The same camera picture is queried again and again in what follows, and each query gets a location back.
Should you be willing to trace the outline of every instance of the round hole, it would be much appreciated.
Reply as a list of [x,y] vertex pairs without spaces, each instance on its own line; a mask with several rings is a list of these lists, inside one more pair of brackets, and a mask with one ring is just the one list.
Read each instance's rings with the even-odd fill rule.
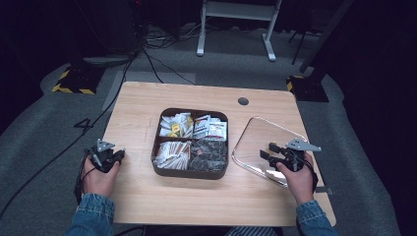
[[237,99],[237,101],[241,105],[247,105],[247,104],[249,104],[249,100],[246,97],[239,97],[239,99]]

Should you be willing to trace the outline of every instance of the transparent container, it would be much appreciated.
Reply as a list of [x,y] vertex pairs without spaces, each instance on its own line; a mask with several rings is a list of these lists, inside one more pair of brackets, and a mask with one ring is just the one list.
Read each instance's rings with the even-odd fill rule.
[[276,143],[279,147],[285,148],[285,145],[295,138],[307,142],[306,138],[291,130],[262,117],[252,117],[231,155],[234,162],[242,168],[264,179],[273,181],[281,187],[288,188],[284,175],[275,171],[273,167],[269,166],[267,160],[261,158],[260,150],[284,158],[281,153],[269,151],[269,143]]

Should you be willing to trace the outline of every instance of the brown tray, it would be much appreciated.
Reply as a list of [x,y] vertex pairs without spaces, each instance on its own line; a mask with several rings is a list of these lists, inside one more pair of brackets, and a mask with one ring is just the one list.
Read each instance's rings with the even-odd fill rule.
[[[189,112],[191,113],[191,117],[193,118],[193,120],[195,118],[201,117],[201,116],[205,116],[205,115],[210,115],[213,118],[219,118],[222,122],[227,122],[227,130],[226,130],[226,141],[225,142],[225,146],[227,148],[227,154],[226,154],[226,166],[224,167],[223,170],[221,171],[196,171],[196,170],[178,170],[178,169],[165,169],[165,168],[159,168],[156,166],[156,164],[154,163],[154,160],[157,156],[158,150],[159,150],[159,145],[161,143],[164,142],[168,142],[168,141],[180,141],[180,142],[187,142],[187,141],[191,141],[192,142],[192,146],[196,143],[196,139],[190,139],[190,138],[172,138],[172,137],[161,137],[159,135],[160,133],[160,122],[162,120],[162,116],[175,116],[175,114],[178,113],[184,113],[184,112]],[[224,176],[228,163],[229,163],[229,157],[228,157],[228,120],[227,117],[218,111],[205,111],[205,110],[192,110],[192,109],[182,109],[182,108],[167,108],[164,111],[162,111],[162,113],[160,114],[159,117],[159,123],[158,123],[158,128],[156,130],[156,134],[155,134],[155,141],[153,143],[153,149],[152,149],[152,154],[150,157],[150,161],[152,162],[152,166],[153,166],[153,170],[155,171],[156,174],[161,175],[161,176],[169,176],[169,177],[180,177],[180,178],[193,178],[193,179],[210,179],[210,180],[216,180],[216,179],[220,179],[221,177]]]

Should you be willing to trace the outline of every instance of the denim jacket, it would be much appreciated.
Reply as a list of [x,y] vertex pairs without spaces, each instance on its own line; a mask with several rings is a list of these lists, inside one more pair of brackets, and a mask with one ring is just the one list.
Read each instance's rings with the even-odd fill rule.
[[[296,212],[304,235],[337,235],[317,201],[299,205]],[[110,199],[101,195],[86,194],[65,235],[112,235],[113,216],[114,203]],[[234,227],[227,235],[266,235],[265,232],[258,234],[258,231],[261,233],[264,230],[263,227],[259,228],[259,230],[243,230],[241,227]]]
[[113,235],[114,203],[101,195],[86,194],[65,235]]
[[304,235],[338,235],[316,200],[299,205],[296,212],[297,221]]

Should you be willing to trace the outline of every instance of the black cord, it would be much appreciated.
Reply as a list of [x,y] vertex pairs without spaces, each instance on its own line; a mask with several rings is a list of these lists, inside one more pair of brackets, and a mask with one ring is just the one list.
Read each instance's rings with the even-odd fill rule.
[[132,232],[134,230],[139,230],[139,229],[142,229],[142,235],[145,235],[145,229],[146,229],[146,227],[145,226],[136,226],[136,227],[127,229],[125,231],[122,231],[122,232],[120,232],[118,234],[115,234],[114,236],[122,236],[122,235],[125,235],[125,234],[129,233],[129,232]]
[[72,143],[70,143],[67,147],[65,147],[61,152],[59,152],[55,157],[53,157],[51,160],[49,160],[45,165],[43,165],[39,170],[36,171],[28,180],[25,182],[25,184],[22,185],[21,188],[19,188],[18,191],[10,198],[10,200],[6,203],[6,205],[3,207],[3,209],[0,212],[0,219],[3,217],[3,214],[6,212],[6,209],[9,207],[9,205],[12,203],[12,201],[15,199],[15,197],[38,175],[40,172],[42,172],[46,167],[48,167],[52,162],[54,162],[58,157],[60,157],[62,154],[64,154],[69,148],[71,148],[83,135],[79,135]]
[[129,55],[127,58],[121,59],[121,60],[103,61],[103,62],[94,62],[94,61],[85,60],[85,62],[90,67],[93,67],[93,68],[109,68],[109,67],[116,67],[116,66],[126,64],[131,60],[131,57],[132,56]]
[[[175,43],[178,42],[183,42],[183,41],[187,41],[195,36],[199,36],[200,33],[195,34],[195,35],[189,35],[190,33],[192,33],[195,30],[200,30],[201,29],[201,25],[202,24],[198,24],[196,27],[193,27],[192,29],[189,30],[183,30],[183,32],[181,33],[185,33],[183,35],[179,36],[179,40],[175,40],[175,38],[171,35],[167,35],[164,34],[161,30],[152,30],[149,32],[148,38],[146,39],[146,43],[144,44],[144,47],[149,48],[149,49],[161,49],[161,48],[168,48],[170,46],[172,46]],[[213,30],[207,30],[206,34],[212,32]],[[152,44],[149,43],[149,41],[152,40],[162,40],[162,43],[160,43],[159,45],[157,44]]]
[[86,132],[89,131],[89,129],[91,129],[94,124],[104,115],[104,113],[110,108],[111,104],[116,100],[120,89],[123,85],[123,82],[126,80],[126,73],[130,67],[130,65],[132,64],[133,60],[136,58],[136,56],[138,55],[138,53],[135,54],[135,56],[133,56],[131,58],[131,60],[129,61],[129,63],[126,64],[125,68],[123,69],[123,79],[122,82],[120,83],[119,89],[116,92],[116,95],[114,96],[113,100],[110,102],[110,104],[107,106],[107,108],[101,112],[101,114],[92,122],[92,125],[89,126],[84,132],[82,132],[78,137],[76,137],[67,147],[65,147],[61,152],[59,152],[55,157],[53,157],[51,160],[49,160],[45,165],[43,165],[39,170],[36,171],[36,173],[34,173],[19,189],[18,191],[16,191],[16,193],[12,196],[12,198],[10,198],[10,200],[3,206],[1,212],[0,212],[0,219],[3,217],[4,213],[6,212],[7,208],[9,207],[9,205],[12,203],[12,201],[16,198],[16,196],[38,175],[40,174],[46,167],[48,167],[52,162],[54,162],[56,159],[58,159],[61,155],[63,155],[68,149],[70,149],[80,138],[83,137],[83,135],[86,134]]
[[89,21],[89,18],[86,16],[86,13],[83,11],[83,8],[80,6],[80,3],[78,2],[78,0],[74,0],[74,2],[76,3],[76,5],[79,8],[81,14],[83,15],[83,18],[86,20],[87,25],[89,25],[89,29],[91,30],[92,34],[94,34],[95,38],[97,38],[97,40],[101,43],[101,45],[103,47],[105,47],[107,50],[109,50],[113,53],[116,53],[116,54],[123,54],[124,55],[124,54],[135,53],[140,49],[140,47],[138,46],[132,51],[123,52],[121,49],[124,49],[124,48],[117,48],[116,49],[116,48],[111,48],[111,47],[107,46],[107,44],[101,39],[101,37],[98,36],[97,32],[95,31],[94,27],[92,26],[91,22]]
[[104,132],[107,130],[107,126],[108,126],[108,122],[110,122],[110,118],[111,118],[111,114],[113,112],[110,113],[110,115],[108,115],[106,121],[105,121],[105,125],[104,125]]
[[142,50],[144,51],[145,55],[147,55],[148,61],[150,62],[150,65],[152,66],[152,69],[153,69],[153,72],[154,72],[154,73],[155,73],[155,75],[156,75],[156,78],[157,78],[157,79],[158,79],[158,80],[159,80],[162,84],[164,84],[163,80],[161,80],[161,79],[160,79],[160,77],[159,77],[159,75],[157,74],[156,69],[154,68],[153,63],[152,63],[152,61],[150,60],[150,57],[149,57],[149,55],[148,55],[147,51],[146,51],[144,48],[143,48]]
[[168,69],[169,69],[169,70],[171,70],[173,73],[175,73],[177,76],[181,77],[182,79],[184,79],[185,81],[189,82],[190,84],[195,85],[193,82],[191,82],[191,81],[187,80],[185,77],[183,77],[183,76],[181,76],[180,74],[178,74],[178,73],[177,73],[174,69],[172,69],[172,68],[168,67],[167,65],[163,64],[160,60],[158,60],[158,59],[156,59],[156,58],[154,58],[154,57],[152,57],[152,56],[149,56],[149,55],[148,55],[148,57],[149,57],[149,58],[151,58],[151,59],[153,59],[153,60],[155,60],[155,61],[157,61],[157,62],[159,62],[162,66],[164,66],[164,67],[168,68]]
[[312,172],[312,174],[315,172],[314,171],[314,168],[313,168],[313,166],[312,166],[312,164],[310,163],[310,162],[308,162],[307,160],[305,160],[305,159],[302,159],[302,158],[300,158],[300,157],[298,157],[296,154],[294,154],[294,156],[295,156],[295,158],[296,159],[298,159],[299,161],[301,161],[304,165],[306,165],[307,166],[307,168],[309,168],[309,170]]
[[89,172],[86,173],[86,175],[83,177],[83,179],[81,180],[81,182],[84,182],[84,179],[86,179],[87,175],[90,174],[95,169],[97,169],[97,168],[93,168],[93,169],[89,170]]
[[74,188],[74,195],[76,196],[76,200],[77,200],[77,204],[79,205],[82,199],[82,195],[83,195],[83,182],[82,182],[82,178],[81,175],[83,174],[83,170],[84,170],[84,165],[86,164],[86,159],[89,156],[89,152],[86,150],[86,154],[84,155],[82,161],[81,161],[81,165],[80,165],[80,169],[79,169],[79,174],[77,175],[77,179],[76,179],[76,186]]

